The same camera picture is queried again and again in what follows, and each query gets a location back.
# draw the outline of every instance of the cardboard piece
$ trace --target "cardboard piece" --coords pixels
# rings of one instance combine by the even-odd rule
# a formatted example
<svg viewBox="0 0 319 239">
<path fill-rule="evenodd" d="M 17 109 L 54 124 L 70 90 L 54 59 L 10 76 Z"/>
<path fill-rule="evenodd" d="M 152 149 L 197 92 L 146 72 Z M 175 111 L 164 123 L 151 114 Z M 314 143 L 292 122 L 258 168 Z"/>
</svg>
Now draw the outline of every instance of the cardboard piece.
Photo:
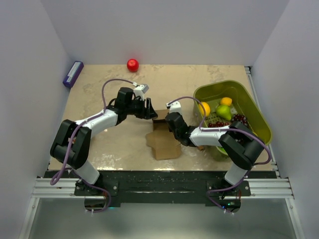
<svg viewBox="0 0 319 239">
<path fill-rule="evenodd" d="M 181 145 L 169 132 L 165 117 L 169 110 L 156 111 L 158 117 L 153 120 L 153 132 L 146 135 L 146 145 L 152 148 L 156 160 L 178 158 L 181 155 Z"/>
</svg>

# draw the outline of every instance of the olive green container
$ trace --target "olive green container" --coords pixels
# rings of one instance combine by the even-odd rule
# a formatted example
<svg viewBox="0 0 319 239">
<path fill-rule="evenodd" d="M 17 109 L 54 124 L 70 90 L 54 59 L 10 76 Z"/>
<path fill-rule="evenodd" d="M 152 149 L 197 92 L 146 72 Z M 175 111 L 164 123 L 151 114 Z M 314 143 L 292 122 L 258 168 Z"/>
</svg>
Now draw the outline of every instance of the olive green container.
<svg viewBox="0 0 319 239">
<path fill-rule="evenodd" d="M 271 130 L 253 99 L 242 84 L 236 81 L 222 81 L 201 86 L 195 90 L 194 97 L 202 102 L 207 102 L 210 106 L 211 113 L 208 117 L 206 117 L 204 127 L 208 127 L 209 122 L 226 122 L 224 119 L 216 115 L 216 107 L 219 105 L 220 100 L 223 97 L 229 97 L 233 100 L 232 105 L 230 106 L 232 114 L 241 114 L 246 116 L 250 130 L 255 132 L 266 145 L 271 142 Z M 203 119 L 203 116 L 199 112 L 197 103 L 194 103 L 193 113 L 198 122 Z"/>
</svg>

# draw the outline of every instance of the white enclosure wall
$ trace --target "white enclosure wall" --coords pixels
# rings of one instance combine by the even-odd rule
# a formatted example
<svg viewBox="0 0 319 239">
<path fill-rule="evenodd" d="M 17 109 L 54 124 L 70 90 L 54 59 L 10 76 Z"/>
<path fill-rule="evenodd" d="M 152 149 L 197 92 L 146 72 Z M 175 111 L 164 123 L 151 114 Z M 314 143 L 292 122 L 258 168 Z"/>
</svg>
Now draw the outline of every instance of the white enclosure wall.
<svg viewBox="0 0 319 239">
<path fill-rule="evenodd" d="M 288 0 L 42 0 L 86 64 L 241 64 L 257 59 Z"/>
<path fill-rule="evenodd" d="M 252 68 L 308 239 L 319 236 L 319 1 L 290 0 Z"/>
<path fill-rule="evenodd" d="M 0 1 L 0 238 L 17 238 L 43 174 L 71 62 L 38 0 Z"/>
</svg>

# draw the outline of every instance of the tabletop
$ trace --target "tabletop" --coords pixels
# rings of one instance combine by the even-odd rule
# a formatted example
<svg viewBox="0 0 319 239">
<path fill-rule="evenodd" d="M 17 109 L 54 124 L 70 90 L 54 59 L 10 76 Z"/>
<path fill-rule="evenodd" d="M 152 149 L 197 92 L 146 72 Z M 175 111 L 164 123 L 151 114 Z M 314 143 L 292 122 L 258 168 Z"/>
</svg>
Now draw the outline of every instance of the tabletop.
<svg viewBox="0 0 319 239">
<path fill-rule="evenodd" d="M 141 65 L 131 73 L 126 65 L 85 65 L 70 91 L 63 120 L 80 120 L 98 113 L 103 108 L 101 88 L 112 78 L 122 78 L 148 84 L 146 97 L 151 98 L 155 110 L 165 109 L 166 103 L 181 97 L 192 96 L 194 91 L 210 83 L 234 80 L 243 84 L 251 94 L 244 66 L 239 65 Z M 116 97 L 120 87 L 131 87 L 125 82 L 110 82 L 105 87 L 106 101 Z M 197 125 L 193 115 L 193 101 L 180 101 L 187 124 Z M 227 171 L 232 161 L 214 156 L 197 148 L 182 146 L 182 155 L 176 159 L 155 160 L 146 145 L 145 135 L 153 130 L 152 121 L 128 116 L 116 127 L 109 128 L 91 139 L 88 160 L 98 170 L 165 170 L 165 171 Z M 262 152 L 258 162 L 266 161 Z M 49 170 L 59 170 L 61 163 L 52 158 Z M 272 170 L 270 164 L 258 165 L 253 170 Z"/>
</svg>

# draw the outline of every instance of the purple object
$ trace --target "purple object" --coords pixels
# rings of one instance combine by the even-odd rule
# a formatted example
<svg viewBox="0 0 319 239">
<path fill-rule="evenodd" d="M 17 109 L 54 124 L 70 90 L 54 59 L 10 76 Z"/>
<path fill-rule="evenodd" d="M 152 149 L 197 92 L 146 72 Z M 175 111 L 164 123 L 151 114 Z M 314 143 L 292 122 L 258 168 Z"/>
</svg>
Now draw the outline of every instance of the purple object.
<svg viewBox="0 0 319 239">
<path fill-rule="evenodd" d="M 67 88 L 71 89 L 73 87 L 73 85 L 74 85 L 76 79 L 78 79 L 83 67 L 84 67 L 84 64 L 82 61 L 75 61 L 74 62 L 69 73 L 67 74 L 67 76 L 63 80 L 63 84 Z"/>
</svg>

